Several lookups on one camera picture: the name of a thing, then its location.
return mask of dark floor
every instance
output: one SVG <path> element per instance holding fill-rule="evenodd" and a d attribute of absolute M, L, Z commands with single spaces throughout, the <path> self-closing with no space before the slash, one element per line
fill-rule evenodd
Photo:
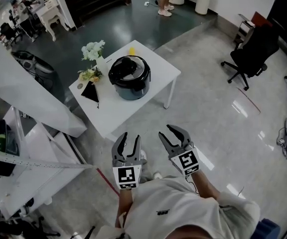
<path fill-rule="evenodd" d="M 88 42 L 104 40 L 104 57 L 133 40 L 155 50 L 216 17 L 211 12 L 206 16 L 200 16 L 194 12 L 193 5 L 184 4 L 176 6 L 172 17 L 167 18 L 157 14 L 158 7 L 144 6 L 145 1 L 147 0 L 132 0 L 131 5 L 105 11 L 74 32 L 67 32 L 61 25 L 57 25 L 54 27 L 57 38 L 55 42 L 49 33 L 43 32 L 34 43 L 25 38 L 14 49 L 28 50 L 56 70 L 57 75 L 53 76 L 54 85 L 51 93 L 66 104 L 72 96 L 68 87 L 78 78 L 77 72 L 92 64 L 90 61 L 81 60 L 81 48 Z"/>

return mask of rice cooker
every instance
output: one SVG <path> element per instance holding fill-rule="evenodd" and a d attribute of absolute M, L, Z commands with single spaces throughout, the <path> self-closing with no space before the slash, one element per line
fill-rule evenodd
<path fill-rule="evenodd" d="M 142 98 L 149 90 L 150 67 L 138 56 L 117 59 L 109 71 L 109 80 L 119 96 L 126 100 Z"/>

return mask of blue object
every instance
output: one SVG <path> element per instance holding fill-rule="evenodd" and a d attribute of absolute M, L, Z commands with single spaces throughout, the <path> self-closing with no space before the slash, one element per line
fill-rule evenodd
<path fill-rule="evenodd" d="M 278 239 L 281 228 L 274 222 L 263 219 L 257 225 L 251 239 Z"/>

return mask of red line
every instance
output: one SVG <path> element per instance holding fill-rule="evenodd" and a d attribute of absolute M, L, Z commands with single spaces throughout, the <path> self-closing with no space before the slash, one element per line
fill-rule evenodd
<path fill-rule="evenodd" d="M 247 97 L 247 99 L 249 99 L 249 101 L 250 101 L 250 102 L 255 106 L 255 108 L 258 109 L 258 111 L 261 113 L 260 109 L 255 105 L 255 103 L 253 103 L 252 100 L 251 100 L 245 93 L 243 93 L 242 90 L 240 90 L 240 91 L 241 91 L 241 93 L 242 93 L 243 95 L 245 95 L 245 96 Z"/>
<path fill-rule="evenodd" d="M 96 170 L 99 172 L 99 174 L 101 175 L 101 177 L 103 177 L 103 179 L 107 182 L 107 184 L 109 185 L 109 187 L 112 188 L 112 190 L 119 196 L 119 192 L 113 187 L 113 185 L 110 183 L 110 181 L 106 178 L 106 176 L 102 173 L 102 171 L 99 168 L 96 168 Z"/>

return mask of white shirt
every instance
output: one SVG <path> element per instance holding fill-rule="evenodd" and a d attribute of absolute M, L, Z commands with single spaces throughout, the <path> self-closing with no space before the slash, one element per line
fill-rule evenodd
<path fill-rule="evenodd" d="M 18 20 L 17 22 L 19 24 L 21 24 L 23 21 L 28 19 L 28 13 L 23 13 L 23 11 L 26 9 L 26 6 L 21 2 L 18 4 L 17 8 L 13 9 L 13 13 L 15 14 L 15 16 L 18 16 Z"/>
<path fill-rule="evenodd" d="M 215 239 L 249 239 L 259 218 L 254 202 L 225 192 L 218 201 L 204 199 L 184 177 L 165 178 L 140 184 L 124 231 L 131 239 L 164 239 L 176 228 L 195 225 Z"/>

